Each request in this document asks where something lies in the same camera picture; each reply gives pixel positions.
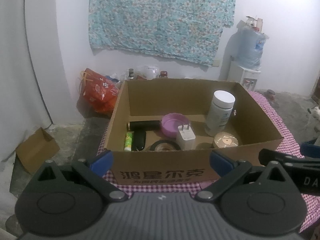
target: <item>purple bowl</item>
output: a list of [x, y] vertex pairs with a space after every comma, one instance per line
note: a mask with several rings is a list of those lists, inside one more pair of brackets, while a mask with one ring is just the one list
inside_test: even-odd
[[161, 131], [167, 137], [176, 138], [178, 126], [185, 124], [189, 124], [189, 119], [183, 114], [167, 114], [161, 120]]

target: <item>red plastic bag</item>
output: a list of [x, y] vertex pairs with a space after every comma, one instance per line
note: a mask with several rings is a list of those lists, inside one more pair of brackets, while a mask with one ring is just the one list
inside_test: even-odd
[[101, 114], [111, 115], [119, 89], [106, 77], [87, 68], [81, 73], [84, 81], [83, 97]]

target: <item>checkered tablecloth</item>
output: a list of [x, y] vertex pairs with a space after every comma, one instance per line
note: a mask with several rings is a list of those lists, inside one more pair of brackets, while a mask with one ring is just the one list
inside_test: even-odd
[[[284, 125], [281, 117], [276, 113], [276, 111], [270, 106], [267, 99], [257, 92], [249, 92], [253, 99], [261, 106], [264, 112], [269, 116], [269, 118], [273, 121], [275, 126], [278, 128], [281, 135], [284, 137], [284, 140], [277, 148], [277, 151], [291, 154], [297, 157], [303, 157], [300, 154], [300, 147], [298, 143], [293, 138], [293, 135], [290, 133], [288, 128]], [[103, 152], [104, 150], [104, 142], [105, 142], [106, 132], [101, 140], [98, 154]], [[129, 196], [132, 195], [133, 192], [190, 192], [192, 196], [194, 196], [198, 191], [202, 188], [210, 185], [211, 182], [204, 183], [187, 183], [187, 184], [175, 184], [175, 185], [152, 185], [152, 186], [124, 186], [118, 185], [111, 171], [108, 171], [104, 176], [104, 179], [114, 184], [120, 190], [126, 192]], [[306, 217], [305, 222], [301, 226], [300, 231], [303, 231], [320, 217], [320, 197], [315, 197], [311, 195], [302, 195], [305, 200], [308, 208], [308, 215]]]

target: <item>green glue stick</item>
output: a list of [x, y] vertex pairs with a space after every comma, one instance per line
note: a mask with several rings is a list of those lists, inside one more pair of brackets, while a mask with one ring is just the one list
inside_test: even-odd
[[132, 132], [128, 132], [125, 135], [125, 141], [124, 141], [124, 150], [125, 151], [129, 151], [129, 152], [131, 151], [132, 137], [133, 137]]

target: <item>wall socket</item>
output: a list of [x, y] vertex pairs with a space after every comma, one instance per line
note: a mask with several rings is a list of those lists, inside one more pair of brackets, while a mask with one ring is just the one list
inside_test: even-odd
[[220, 60], [217, 59], [217, 58], [215, 58], [215, 59], [213, 60], [212, 66], [213, 66], [213, 67], [219, 67], [219, 66], [220, 66]]

